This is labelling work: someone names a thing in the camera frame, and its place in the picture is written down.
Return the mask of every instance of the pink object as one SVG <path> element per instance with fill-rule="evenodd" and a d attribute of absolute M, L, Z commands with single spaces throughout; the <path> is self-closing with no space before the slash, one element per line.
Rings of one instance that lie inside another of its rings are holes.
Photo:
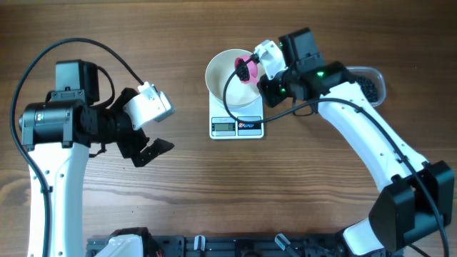
<path fill-rule="evenodd" d="M 240 60 L 243 60 L 243 61 L 248 61 L 249 59 L 249 55 L 245 55 L 245 56 L 241 56 L 241 57 L 238 57 L 237 59 L 235 59 L 235 69 L 236 69 L 236 65 L 238 64 L 238 62 Z M 257 84 L 258 83 L 258 79 L 257 79 L 257 75 L 258 75 L 258 68 L 257 68 L 257 65 L 253 62 L 253 61 L 250 61 L 248 64 L 248 71 L 249 71 L 249 80 L 248 81 L 241 81 L 241 83 L 243 84 L 249 84 L 251 82 Z"/>

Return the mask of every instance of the wood grain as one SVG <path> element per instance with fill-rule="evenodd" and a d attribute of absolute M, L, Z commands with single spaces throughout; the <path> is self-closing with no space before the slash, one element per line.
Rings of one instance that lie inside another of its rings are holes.
<path fill-rule="evenodd" d="M 365 218 L 378 195 L 358 156 L 320 116 L 286 116 L 267 124 L 261 140 L 212 141 L 207 63 L 223 50 L 252 50 L 264 39 L 309 26 L 327 61 L 379 69 L 388 97 L 377 110 L 430 161 L 456 168 L 455 10 L 455 3 L 412 0 L 0 6 L 0 256 L 24 256 L 29 234 L 29 175 L 10 136 L 11 97 L 49 44 L 77 36 L 100 41 L 176 106 L 172 117 L 144 128 L 151 138 L 174 142 L 173 151 L 144 168 L 122 159 L 116 146 L 89 161 L 84 238 L 130 226 L 147 226 L 156 235 L 330 233 Z M 28 103 L 44 100 L 54 87 L 55 62 L 67 59 L 103 66 L 118 93 L 137 86 L 103 50 L 61 46 L 31 72 L 16 118 Z M 100 87 L 107 99 L 105 78 Z M 285 101 L 265 115 L 290 105 Z M 447 232 L 456 255 L 457 226 Z M 437 233 L 419 245 L 432 256 L 442 253 Z M 407 256 L 417 255 L 408 250 Z"/>

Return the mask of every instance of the digital display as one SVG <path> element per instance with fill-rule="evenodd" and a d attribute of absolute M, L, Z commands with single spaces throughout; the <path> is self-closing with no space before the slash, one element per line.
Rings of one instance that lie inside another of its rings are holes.
<path fill-rule="evenodd" d="M 214 124 L 214 131 L 233 131 L 234 124 Z"/>

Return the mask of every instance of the kitchen scale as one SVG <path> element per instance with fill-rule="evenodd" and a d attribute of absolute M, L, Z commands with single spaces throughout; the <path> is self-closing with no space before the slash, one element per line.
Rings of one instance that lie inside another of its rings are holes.
<path fill-rule="evenodd" d="M 258 97 L 248 106 L 231 110 L 231 113 L 243 121 L 263 119 L 263 102 Z M 263 138 L 263 124 L 243 124 L 232 119 L 224 106 L 209 94 L 209 136 L 212 139 L 255 139 Z"/>

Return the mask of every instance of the white bowl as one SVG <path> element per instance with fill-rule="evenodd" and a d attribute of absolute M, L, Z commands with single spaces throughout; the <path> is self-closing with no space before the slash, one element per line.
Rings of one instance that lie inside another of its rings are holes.
<path fill-rule="evenodd" d="M 251 55 L 250 51 L 242 49 L 230 49 L 221 52 L 216 55 L 206 67 L 205 81 L 206 87 L 209 93 L 223 106 L 222 93 L 224 92 L 224 86 L 229 76 L 235 71 L 235 59 L 244 56 Z M 259 79 L 265 74 L 263 67 L 258 64 L 258 77 Z M 258 92 L 257 85 L 255 83 L 243 84 L 239 80 L 238 76 L 235 75 L 227 88 L 227 106 L 230 109 L 239 109 L 249 104 L 252 104 L 260 93 Z"/>

